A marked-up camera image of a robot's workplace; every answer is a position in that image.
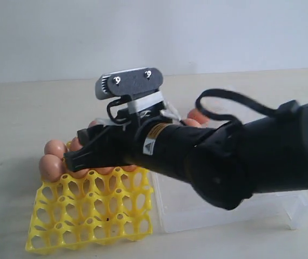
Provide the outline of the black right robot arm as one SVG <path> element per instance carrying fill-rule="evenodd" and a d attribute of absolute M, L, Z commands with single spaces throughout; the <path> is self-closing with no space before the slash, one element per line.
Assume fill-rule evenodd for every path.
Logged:
<path fill-rule="evenodd" d="M 82 129 L 78 138 L 82 148 L 64 156 L 72 172 L 137 165 L 190 184 L 226 210 L 253 194 L 308 189 L 308 104 L 216 129 L 148 116 L 140 125 Z"/>

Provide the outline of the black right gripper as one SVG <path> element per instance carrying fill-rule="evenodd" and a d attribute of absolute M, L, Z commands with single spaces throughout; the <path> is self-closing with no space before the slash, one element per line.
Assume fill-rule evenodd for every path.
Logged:
<path fill-rule="evenodd" d="M 78 151 L 64 154 L 69 171 L 136 165 L 163 175 L 200 174 L 210 165 L 203 144 L 215 130 L 158 119 L 140 128 L 95 125 L 77 131 Z"/>

